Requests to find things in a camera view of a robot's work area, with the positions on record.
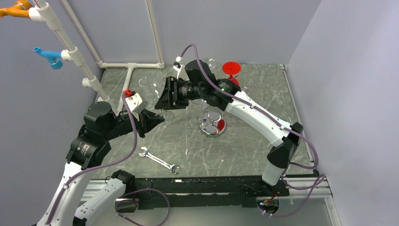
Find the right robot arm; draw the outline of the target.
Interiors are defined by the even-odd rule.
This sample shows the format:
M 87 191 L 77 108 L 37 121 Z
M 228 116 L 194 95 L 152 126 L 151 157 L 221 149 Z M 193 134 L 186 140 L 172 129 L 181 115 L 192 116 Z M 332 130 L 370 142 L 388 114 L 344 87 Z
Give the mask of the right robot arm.
M 299 146 L 302 125 L 298 122 L 290 124 L 272 115 L 231 80 L 216 79 L 207 63 L 193 60 L 182 66 L 175 62 L 174 68 L 185 72 L 188 79 L 168 76 L 155 109 L 185 109 L 189 101 L 203 99 L 210 106 L 230 113 L 256 129 L 273 146 L 267 154 L 259 189 L 264 195 L 273 194 L 278 188 L 277 182 Z

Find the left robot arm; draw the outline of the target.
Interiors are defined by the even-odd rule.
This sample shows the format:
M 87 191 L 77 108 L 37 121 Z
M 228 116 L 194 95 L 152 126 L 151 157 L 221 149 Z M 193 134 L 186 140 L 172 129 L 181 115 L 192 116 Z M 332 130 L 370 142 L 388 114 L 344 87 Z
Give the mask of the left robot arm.
M 96 102 L 84 115 L 84 124 L 72 141 L 64 173 L 57 191 L 39 226 L 91 226 L 115 199 L 128 198 L 136 189 L 135 176 L 118 170 L 103 188 L 84 204 L 82 196 L 104 157 L 111 150 L 110 140 L 133 132 L 145 134 L 165 119 L 144 109 L 132 123 L 129 114 L 116 115 L 108 102 Z

